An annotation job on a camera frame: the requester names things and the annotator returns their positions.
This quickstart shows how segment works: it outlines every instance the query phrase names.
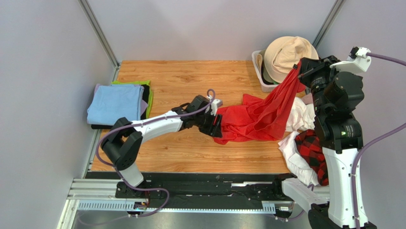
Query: wooden platform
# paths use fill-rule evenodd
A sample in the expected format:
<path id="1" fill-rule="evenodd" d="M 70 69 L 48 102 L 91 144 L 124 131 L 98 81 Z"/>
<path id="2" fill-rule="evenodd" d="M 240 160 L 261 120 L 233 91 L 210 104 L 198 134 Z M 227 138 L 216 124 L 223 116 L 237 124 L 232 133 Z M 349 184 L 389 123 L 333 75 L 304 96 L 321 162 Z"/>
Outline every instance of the wooden platform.
<path id="1" fill-rule="evenodd" d="M 161 115 L 209 88 L 224 106 L 238 105 L 244 93 L 265 98 L 251 61 L 123 61 L 118 81 L 151 80 L 151 117 Z M 103 159 L 107 156 L 99 149 Z M 141 146 L 136 163 L 145 172 L 286 173 L 277 142 L 219 145 L 196 127 L 154 138 Z M 113 171 L 96 157 L 93 171 Z"/>

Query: white basket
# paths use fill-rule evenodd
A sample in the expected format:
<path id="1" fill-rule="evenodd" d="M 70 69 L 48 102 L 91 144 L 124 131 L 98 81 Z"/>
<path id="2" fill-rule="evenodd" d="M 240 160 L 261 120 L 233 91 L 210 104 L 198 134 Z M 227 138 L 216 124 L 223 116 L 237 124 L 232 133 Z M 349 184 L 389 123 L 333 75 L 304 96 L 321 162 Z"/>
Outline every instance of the white basket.
<path id="1" fill-rule="evenodd" d="M 254 63 L 254 68 L 255 68 L 255 72 L 256 72 L 256 76 L 258 77 L 259 82 L 261 83 L 261 90 L 263 92 L 271 92 L 274 88 L 276 88 L 278 86 L 278 84 L 271 84 L 271 85 L 266 85 L 264 84 L 264 82 L 262 81 L 262 77 L 261 77 L 261 69 L 258 68 L 258 65 L 256 65 L 256 61 L 255 61 L 255 57 L 259 54 L 261 50 L 258 51 L 254 51 L 252 56 L 253 56 L 253 63 Z"/>

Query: beige beanie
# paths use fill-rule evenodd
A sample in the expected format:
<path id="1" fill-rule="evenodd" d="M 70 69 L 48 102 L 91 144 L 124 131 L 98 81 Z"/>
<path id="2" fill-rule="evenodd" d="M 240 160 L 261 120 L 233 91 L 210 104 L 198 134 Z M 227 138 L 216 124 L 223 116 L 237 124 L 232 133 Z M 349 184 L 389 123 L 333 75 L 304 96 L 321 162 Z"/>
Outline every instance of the beige beanie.
<path id="1" fill-rule="evenodd" d="M 259 54 L 264 60 L 264 79 L 278 83 L 282 83 L 301 58 L 319 59 L 316 49 L 302 37 L 280 37 Z"/>

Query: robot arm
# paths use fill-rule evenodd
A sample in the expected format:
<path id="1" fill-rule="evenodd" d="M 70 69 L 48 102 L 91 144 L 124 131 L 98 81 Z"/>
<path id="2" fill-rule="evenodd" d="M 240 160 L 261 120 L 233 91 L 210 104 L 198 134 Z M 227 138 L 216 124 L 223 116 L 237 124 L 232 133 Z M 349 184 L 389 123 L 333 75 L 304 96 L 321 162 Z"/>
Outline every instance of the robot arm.
<path id="1" fill-rule="evenodd" d="M 139 126 L 111 134 L 101 143 L 101 148 L 114 167 L 120 171 L 123 178 L 130 185 L 136 187 L 144 181 L 135 163 L 142 143 L 160 135 L 178 132 L 192 126 L 199 127 L 200 132 L 209 136 L 222 137 L 222 116 L 220 114 L 216 115 L 217 109 L 223 104 L 221 100 L 214 99 L 205 111 L 185 116 L 185 114 L 204 108 L 208 105 L 209 100 L 212 100 L 212 97 L 208 96 L 206 98 L 199 95 L 191 103 L 183 104 L 161 116 L 146 120 L 130 122 L 126 118 L 121 118 L 114 124 L 112 130 L 126 125 L 139 124 Z"/>
<path id="2" fill-rule="evenodd" d="M 347 61 L 334 56 L 323 60 L 302 59 L 301 83 L 311 89 L 315 107 L 315 132 L 323 147 L 329 174 L 330 199 L 320 198 L 297 178 L 282 182 L 282 192 L 296 201 L 306 212 L 312 228 L 355 228 L 351 169 L 356 166 L 357 202 L 362 228 L 372 229 L 362 202 L 359 163 L 353 165 L 363 147 L 361 125 L 352 111 L 363 100 L 362 77 L 371 58 L 366 48 L 354 47 Z"/>

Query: red plaid shirt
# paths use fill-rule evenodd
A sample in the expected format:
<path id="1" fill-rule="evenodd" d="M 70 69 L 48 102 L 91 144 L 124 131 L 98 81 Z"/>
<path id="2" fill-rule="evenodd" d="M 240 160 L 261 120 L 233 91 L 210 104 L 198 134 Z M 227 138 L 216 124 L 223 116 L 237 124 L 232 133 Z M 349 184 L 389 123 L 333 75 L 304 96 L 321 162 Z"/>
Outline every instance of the red plaid shirt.
<path id="1" fill-rule="evenodd" d="M 328 172 L 320 140 L 314 130 L 306 130 L 294 139 L 297 151 L 306 160 L 310 168 L 317 173 L 321 186 L 328 185 Z"/>

